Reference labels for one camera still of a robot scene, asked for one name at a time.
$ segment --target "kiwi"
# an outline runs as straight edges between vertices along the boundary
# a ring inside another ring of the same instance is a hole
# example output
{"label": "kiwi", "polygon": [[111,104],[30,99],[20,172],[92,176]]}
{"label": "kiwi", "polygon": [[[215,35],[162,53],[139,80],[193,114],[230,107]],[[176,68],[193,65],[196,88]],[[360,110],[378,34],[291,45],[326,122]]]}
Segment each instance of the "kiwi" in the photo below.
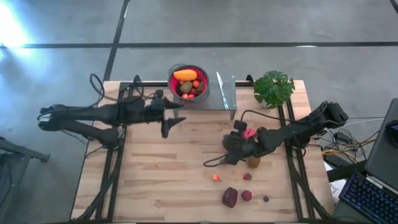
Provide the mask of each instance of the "kiwi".
{"label": "kiwi", "polygon": [[254,156],[251,156],[246,159],[246,163],[252,169],[259,167],[260,162],[261,162],[261,158],[255,158]]}
{"label": "kiwi", "polygon": [[184,84],[182,84],[180,90],[182,93],[186,93],[188,94],[192,89],[192,82],[185,82]]}

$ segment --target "orange fruit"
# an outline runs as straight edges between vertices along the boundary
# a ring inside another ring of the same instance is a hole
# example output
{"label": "orange fruit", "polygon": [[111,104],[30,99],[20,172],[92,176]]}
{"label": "orange fruit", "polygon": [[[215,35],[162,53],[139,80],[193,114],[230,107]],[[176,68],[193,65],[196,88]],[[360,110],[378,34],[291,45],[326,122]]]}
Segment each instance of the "orange fruit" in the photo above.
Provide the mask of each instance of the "orange fruit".
{"label": "orange fruit", "polygon": [[193,87],[198,88],[200,86],[200,82],[198,80],[195,80],[192,82]]}

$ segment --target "sunlight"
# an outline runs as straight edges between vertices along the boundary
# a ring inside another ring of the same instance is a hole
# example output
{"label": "sunlight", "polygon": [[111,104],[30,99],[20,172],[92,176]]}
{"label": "sunlight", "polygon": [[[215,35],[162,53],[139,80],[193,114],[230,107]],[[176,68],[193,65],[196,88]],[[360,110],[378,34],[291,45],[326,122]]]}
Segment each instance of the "sunlight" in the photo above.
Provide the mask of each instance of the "sunlight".
{"label": "sunlight", "polygon": [[11,10],[0,2],[0,43],[6,47],[20,47],[28,43],[28,38]]}

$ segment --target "carrot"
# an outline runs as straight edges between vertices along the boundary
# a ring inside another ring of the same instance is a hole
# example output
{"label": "carrot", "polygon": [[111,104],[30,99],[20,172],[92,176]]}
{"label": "carrot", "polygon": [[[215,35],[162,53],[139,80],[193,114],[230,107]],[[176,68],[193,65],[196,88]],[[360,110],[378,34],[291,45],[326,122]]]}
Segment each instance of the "carrot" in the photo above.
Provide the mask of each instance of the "carrot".
{"label": "carrot", "polygon": [[175,71],[174,78],[180,81],[192,81],[198,78],[198,74],[194,70],[184,69]]}

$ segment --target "knife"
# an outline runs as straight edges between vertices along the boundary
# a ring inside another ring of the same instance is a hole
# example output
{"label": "knife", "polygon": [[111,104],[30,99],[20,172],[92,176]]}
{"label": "knife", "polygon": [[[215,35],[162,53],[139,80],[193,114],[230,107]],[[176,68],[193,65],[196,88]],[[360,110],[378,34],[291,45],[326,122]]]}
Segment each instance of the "knife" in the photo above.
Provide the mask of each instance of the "knife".
{"label": "knife", "polygon": [[223,91],[223,81],[218,72],[217,72],[217,79],[218,79],[218,84],[220,85],[221,96],[223,97],[223,101],[224,101],[224,107],[226,110],[228,110],[228,103],[226,102],[226,98],[225,98],[224,91]]}

